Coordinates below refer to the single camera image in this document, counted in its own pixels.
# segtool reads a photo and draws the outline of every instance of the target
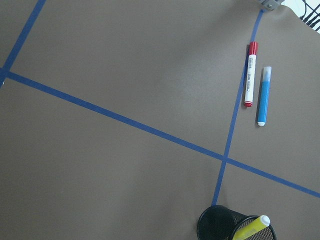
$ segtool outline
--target red marker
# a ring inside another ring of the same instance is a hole
[[[244,97],[244,105],[246,107],[251,107],[254,99],[257,52],[258,52],[258,43],[256,41],[250,42],[248,69],[246,72],[245,97]]]

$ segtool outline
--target blue tape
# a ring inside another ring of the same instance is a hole
[[[35,21],[37,20],[37,17],[39,16],[39,13],[41,11],[41,9],[43,8],[44,4],[45,4],[46,0],[38,0],[38,2],[36,3],[36,5],[34,6],[34,9],[32,10],[28,20],[26,21],[19,37],[17,38],[9,56],[7,57],[3,67],[2,67],[2,71],[0,74],[0,88],[3,85],[3,82],[5,81],[12,65],[14,64],[22,46],[24,45],[28,34],[31,31],[31,28],[33,27]]]
[[[156,136],[158,136],[160,138],[169,140],[171,142],[174,142],[176,144],[184,146],[184,147],[186,147],[188,149],[192,149],[192,150],[197,151],[199,153],[202,153],[204,155],[208,155],[208,156],[210,156],[212,158],[215,158],[215,159],[218,159],[218,160],[222,160],[222,158],[223,158],[223,156],[221,154],[218,154],[216,152],[213,152],[213,151],[208,150],[206,148],[203,148],[201,146],[195,145],[195,144],[193,144],[191,142],[188,142],[188,141],[185,141],[185,140],[183,140],[181,138],[172,136],[172,135],[170,135],[168,133],[165,133],[163,131],[160,131],[158,129],[155,129],[153,127],[150,127],[150,126],[145,125],[143,123],[140,123],[138,121],[132,120],[132,119],[130,119],[128,117],[122,116],[120,114],[117,114],[115,112],[112,112],[110,110],[102,108],[100,106],[94,105],[94,104],[92,104],[90,102],[87,102],[87,101],[84,101],[84,100],[82,100],[80,98],[71,96],[71,95],[69,95],[67,93],[64,93],[62,91],[56,90],[56,89],[51,88],[51,87],[46,86],[46,85],[43,85],[43,84],[38,83],[36,81],[33,81],[33,80],[29,79],[29,78],[20,76],[18,74],[12,73],[12,72],[8,73],[8,78],[10,78],[12,80],[15,80],[15,81],[17,81],[19,83],[22,83],[24,85],[27,85],[29,87],[38,89],[38,90],[40,90],[42,92],[45,92],[47,94],[56,96],[56,97],[61,98],[63,100],[66,100],[66,101],[68,101],[70,103],[79,105],[81,107],[84,107],[84,108],[89,109],[91,111],[94,111],[96,113],[102,114],[102,115],[107,116],[109,118],[115,119],[115,120],[120,121],[122,123],[128,124],[128,125],[130,125],[132,127],[135,127],[137,129],[141,129],[141,130],[146,131],[146,132],[148,132],[150,134],[154,134],[154,135],[156,135]]]
[[[253,42],[255,40],[255,38],[256,38],[257,31],[258,31],[258,28],[259,28],[259,24],[260,24],[260,21],[261,21],[261,18],[263,16],[264,12],[265,11],[263,9],[261,9],[259,11],[259,14],[258,14],[258,16],[256,18],[256,21],[254,23],[254,26],[253,26],[250,42]],[[243,89],[244,89],[244,83],[245,83],[245,76],[247,74],[247,68],[248,68],[248,52],[246,53],[246,58],[245,58],[245,61],[244,61],[244,66],[243,66],[243,70],[242,70],[240,84],[239,84],[238,92],[237,92],[235,103],[234,103],[233,114],[232,114],[231,123],[230,123],[230,127],[229,127],[229,133],[228,133],[228,137],[227,137],[225,148],[224,148],[224,154],[223,154],[221,167],[220,167],[220,170],[219,170],[219,176],[218,176],[218,179],[217,179],[217,182],[216,182],[216,185],[215,185],[215,190],[214,190],[214,194],[213,194],[213,200],[212,200],[212,203],[211,203],[212,206],[216,205],[217,202],[218,202],[218,197],[219,197],[219,194],[220,194],[220,189],[221,189],[222,181],[223,181],[225,170],[226,170],[227,158],[229,156],[229,151],[230,151],[230,147],[231,147],[231,141],[232,141],[232,137],[234,135],[234,130],[235,130],[235,125],[236,125],[239,105],[240,105],[240,101],[241,101],[241,96],[242,96],[242,92],[243,92]]]
[[[309,195],[312,195],[312,196],[320,198],[320,193],[318,193],[318,192],[312,191],[312,190],[310,190],[308,188],[305,188],[303,186],[297,185],[297,184],[295,184],[293,182],[290,182],[290,181],[287,181],[287,180],[285,180],[283,178],[274,176],[274,175],[272,175],[270,173],[264,172],[262,170],[254,168],[252,166],[249,166],[249,165],[246,165],[244,163],[238,162],[238,161],[233,160],[231,158],[224,157],[221,154],[218,154],[218,153],[213,152],[211,150],[208,150],[208,149],[205,149],[203,147],[197,146],[197,145],[192,144],[192,143],[190,143],[188,141],[182,140],[182,139],[180,139],[178,137],[172,136],[172,135],[170,135],[168,133],[165,133],[165,132],[157,130],[157,129],[153,128],[153,127],[147,126],[147,125],[145,125],[143,123],[137,122],[135,120],[132,120],[132,119],[127,118],[125,116],[119,115],[119,114],[117,114],[115,112],[112,112],[110,110],[104,109],[104,108],[102,108],[100,106],[94,105],[94,104],[92,104],[90,102],[81,100],[81,99],[79,99],[77,97],[71,96],[71,95],[66,94],[66,93],[64,93],[62,91],[56,90],[56,89],[51,88],[49,86],[46,86],[46,85],[43,85],[43,84],[38,83],[36,81],[33,81],[33,80],[31,80],[29,78],[26,78],[24,76],[20,76],[18,74],[13,73],[13,72],[9,72],[8,73],[8,78],[10,78],[10,79],[12,79],[12,80],[14,80],[14,81],[16,81],[18,83],[21,83],[21,84],[27,85],[29,87],[32,87],[34,89],[40,90],[42,92],[45,92],[47,94],[56,96],[56,97],[61,98],[63,100],[66,100],[66,101],[68,101],[70,103],[79,105],[81,107],[84,107],[86,109],[92,110],[92,111],[97,112],[99,114],[102,114],[104,116],[110,117],[110,118],[115,119],[117,121],[120,121],[122,123],[128,124],[128,125],[130,125],[132,127],[135,127],[135,128],[141,129],[143,131],[146,131],[148,133],[154,134],[154,135],[156,135],[158,137],[161,137],[163,139],[169,140],[171,142],[174,142],[176,144],[179,144],[181,146],[184,146],[184,147],[189,148],[191,150],[194,150],[196,152],[199,152],[199,153],[202,153],[204,155],[210,156],[212,158],[221,160],[222,163],[224,163],[224,164],[221,164],[221,168],[220,168],[220,173],[221,174],[219,174],[218,181],[219,181],[219,179],[221,179],[221,182],[222,182],[223,173],[225,172],[226,163],[228,163],[228,164],[231,164],[231,165],[236,166],[238,168],[247,170],[247,171],[249,171],[251,173],[266,177],[266,178],[268,178],[270,180],[273,180],[275,182],[278,182],[280,184],[283,184],[283,185],[286,185],[288,187],[297,189],[297,190],[302,191],[302,192],[304,192],[306,194],[309,194]]]
[[[218,176],[218,179],[217,179],[217,182],[216,182],[216,186],[215,186],[215,190],[214,190],[214,194],[213,194],[213,199],[212,199],[211,206],[217,205],[218,197],[219,197],[219,193],[220,193],[220,189],[221,189],[221,185],[222,185],[222,181],[223,181],[225,170],[226,170],[226,165],[227,165],[227,160],[226,159],[222,160],[221,167],[220,167],[220,170],[219,170],[219,176]]]
[[[259,28],[259,24],[260,24],[261,18],[262,18],[262,16],[263,16],[265,11],[266,11],[265,9],[261,9],[259,11],[258,17],[256,18],[255,23],[254,23],[254,27],[253,27],[253,31],[252,31],[252,34],[251,34],[250,42],[254,42],[255,39],[256,39],[256,35],[257,35],[258,28]]]
[[[242,163],[242,162],[233,160],[233,159],[231,159],[231,158],[227,158],[227,163],[228,163],[228,164],[231,164],[231,165],[233,165],[233,166],[236,166],[236,167],[238,167],[238,168],[241,168],[241,169],[243,169],[243,170],[249,171],[249,172],[251,172],[251,173],[257,174],[257,175],[259,175],[259,176],[265,177],[265,178],[267,178],[267,179],[273,180],[273,181],[275,181],[275,182],[277,182],[277,183],[286,185],[286,186],[288,186],[288,187],[290,187],[290,188],[293,188],[293,189],[299,190],[299,191],[301,191],[301,192],[304,192],[304,193],[306,193],[306,194],[312,195],[312,196],[314,196],[314,197],[320,198],[320,193],[319,193],[319,192],[316,192],[316,191],[313,191],[313,190],[311,190],[311,189],[308,189],[308,188],[306,188],[306,187],[304,187],[304,186],[295,184],[295,183],[290,182],[290,181],[288,181],[288,180],[285,180],[285,179],[283,179],[283,178],[281,178],[281,177],[272,175],[272,174],[270,174],[270,173],[267,173],[267,172],[265,172],[265,171],[262,171],[262,170],[260,170],[260,169],[257,169],[257,168],[255,168],[255,167],[253,167],[253,166],[246,165],[246,164],[244,164],[244,163]]]

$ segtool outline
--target mesh pen holder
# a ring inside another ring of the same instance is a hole
[[[207,208],[197,224],[199,240],[232,240],[236,231],[247,226],[258,216],[246,216],[222,205]],[[271,225],[247,238],[247,240],[277,240]]]

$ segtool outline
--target cable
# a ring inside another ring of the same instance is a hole
[[[317,21],[315,21],[314,23],[312,23],[311,25],[309,25],[310,26],[310,28],[313,28],[315,25],[317,25],[317,23],[319,23],[320,22],[320,19],[319,20],[317,20]]]
[[[315,9],[313,9],[313,11],[305,19],[303,19],[303,22],[306,23],[318,8],[320,8],[320,4]]]
[[[319,17],[320,16],[320,13],[318,13],[314,18],[312,18],[310,21],[308,21],[306,24],[308,25],[308,26],[310,26],[310,24],[312,24],[312,22],[314,21],[314,20],[316,20],[317,19],[317,17]]]
[[[305,2],[307,7],[310,8],[312,11],[314,10],[307,2]]]
[[[306,0],[302,0],[302,2],[304,2],[304,14],[301,17],[299,17],[301,20],[303,20],[305,15],[307,14],[307,3],[306,3]]]

